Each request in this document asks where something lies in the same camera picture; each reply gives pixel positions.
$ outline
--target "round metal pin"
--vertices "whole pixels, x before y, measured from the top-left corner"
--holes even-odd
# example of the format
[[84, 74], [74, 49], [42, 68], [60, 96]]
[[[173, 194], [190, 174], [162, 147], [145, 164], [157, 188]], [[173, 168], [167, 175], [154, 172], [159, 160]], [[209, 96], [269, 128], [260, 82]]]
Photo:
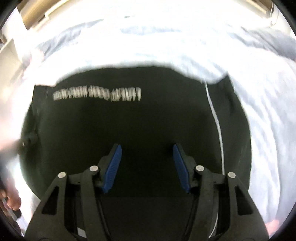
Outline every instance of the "round metal pin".
[[228, 173], [228, 176], [229, 176], [230, 178], [235, 178], [235, 177], [236, 177], [236, 175], [235, 175], [234, 172], [229, 172], [229, 173]]
[[91, 166], [91, 167], [89, 168], [89, 170], [92, 171], [92, 172], [95, 172], [95, 171], [97, 171], [98, 169], [99, 169], [98, 166]]
[[199, 172], [202, 172], [205, 170], [205, 168], [203, 166], [199, 165], [199, 166], [196, 166], [196, 170]]
[[59, 174], [58, 174], [58, 177], [59, 178], [64, 178], [66, 176], [66, 173], [65, 172], [60, 172]]

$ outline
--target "blue gripper pad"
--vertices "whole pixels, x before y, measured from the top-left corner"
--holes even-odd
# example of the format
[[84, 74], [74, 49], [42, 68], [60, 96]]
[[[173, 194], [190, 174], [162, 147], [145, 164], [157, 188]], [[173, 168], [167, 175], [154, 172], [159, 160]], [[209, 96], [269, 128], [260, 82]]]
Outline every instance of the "blue gripper pad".
[[122, 149], [118, 145], [104, 175], [103, 192], [106, 194], [113, 186], [115, 176], [121, 161]]
[[189, 193], [191, 189], [189, 182], [189, 173], [176, 144], [173, 146], [173, 159], [181, 182], [181, 186], [187, 193]]

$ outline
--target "wrinkled fabric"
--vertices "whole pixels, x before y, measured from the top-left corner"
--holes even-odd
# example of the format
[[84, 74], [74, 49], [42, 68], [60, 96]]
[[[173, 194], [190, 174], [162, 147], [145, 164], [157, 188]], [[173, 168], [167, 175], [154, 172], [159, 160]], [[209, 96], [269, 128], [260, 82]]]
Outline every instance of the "wrinkled fabric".
[[251, 130], [249, 193], [265, 223], [282, 223], [296, 201], [296, 63], [280, 54], [274, 46], [279, 41], [269, 42], [271, 48], [250, 34], [246, 44], [247, 33], [211, 21], [192, 27], [166, 20], [104, 20], [51, 53], [21, 85], [12, 111], [19, 127], [14, 134], [20, 135], [19, 117], [26, 114], [35, 84], [55, 85], [69, 75], [107, 66], [164, 66], [207, 83], [228, 73]]

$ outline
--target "black fabric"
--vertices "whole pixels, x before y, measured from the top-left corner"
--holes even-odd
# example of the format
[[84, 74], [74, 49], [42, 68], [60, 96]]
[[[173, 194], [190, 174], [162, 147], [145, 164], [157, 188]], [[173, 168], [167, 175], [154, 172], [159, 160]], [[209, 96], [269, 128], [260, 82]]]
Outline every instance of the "black fabric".
[[[71, 87], [141, 88], [141, 98], [64, 96]], [[250, 131], [228, 76], [208, 85], [224, 147], [225, 171], [249, 187]], [[180, 240], [192, 196], [181, 189], [172, 145], [180, 143], [198, 165], [221, 173], [221, 150], [204, 84], [167, 68], [90, 70], [56, 87], [35, 87], [22, 135], [39, 142], [20, 154], [24, 179], [39, 197], [59, 172], [80, 173], [122, 145], [122, 161], [102, 204], [114, 240]]]

